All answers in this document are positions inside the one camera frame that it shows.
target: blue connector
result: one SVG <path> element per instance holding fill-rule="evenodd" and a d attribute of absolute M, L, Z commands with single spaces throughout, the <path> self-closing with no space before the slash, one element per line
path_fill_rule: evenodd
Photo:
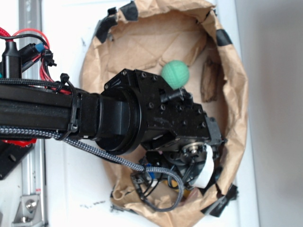
<path fill-rule="evenodd" d="M 40 44 L 36 44 L 35 45 L 36 50 L 41 53 L 43 50 L 45 50 L 44 44 L 40 43 Z"/>

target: brown paper bag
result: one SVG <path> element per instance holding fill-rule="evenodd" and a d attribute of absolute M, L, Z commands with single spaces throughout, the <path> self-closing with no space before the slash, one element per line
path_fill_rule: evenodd
<path fill-rule="evenodd" d="M 195 188 L 176 209 L 155 212 L 138 197 L 130 169 L 104 162 L 114 186 L 112 203 L 162 227 L 190 227 L 198 222 L 204 216 L 201 210 L 228 192 L 245 149 L 247 76 L 213 9 L 211 3 L 203 0 L 135 0 L 118 12 L 110 9 L 97 27 L 83 64 L 82 88 L 97 93 L 124 68 L 160 74 L 164 64 L 181 60 L 190 70 L 185 88 L 193 93 L 194 102 L 201 103 L 201 80 L 212 78 L 213 89 L 203 89 L 202 94 L 212 96 L 215 92 L 216 101 L 202 106 L 208 116 L 217 120 L 228 142 L 220 157 L 223 172 L 203 195 Z M 219 69 L 204 68 L 209 61 Z M 144 154 L 139 147 L 124 157 L 137 162 Z M 175 197 L 176 192 L 163 184 L 150 199 L 161 208 L 173 204 Z"/>

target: electrical connector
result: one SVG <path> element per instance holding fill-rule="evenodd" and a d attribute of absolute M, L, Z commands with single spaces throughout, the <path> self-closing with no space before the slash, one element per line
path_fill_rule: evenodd
<path fill-rule="evenodd" d="M 41 59 L 44 59 L 48 66 L 57 66 L 57 64 L 53 60 L 53 53 L 50 50 L 43 50 L 41 55 Z"/>

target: metal bracket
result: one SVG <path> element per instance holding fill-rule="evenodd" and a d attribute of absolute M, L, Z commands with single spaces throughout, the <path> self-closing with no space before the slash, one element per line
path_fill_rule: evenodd
<path fill-rule="evenodd" d="M 20 204 L 12 227 L 43 227 L 40 195 L 20 197 Z"/>

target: white wall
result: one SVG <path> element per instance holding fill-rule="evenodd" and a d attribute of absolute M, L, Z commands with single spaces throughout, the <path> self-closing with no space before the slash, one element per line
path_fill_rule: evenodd
<path fill-rule="evenodd" d="M 303 226 L 303 1 L 236 4 L 260 226 Z"/>

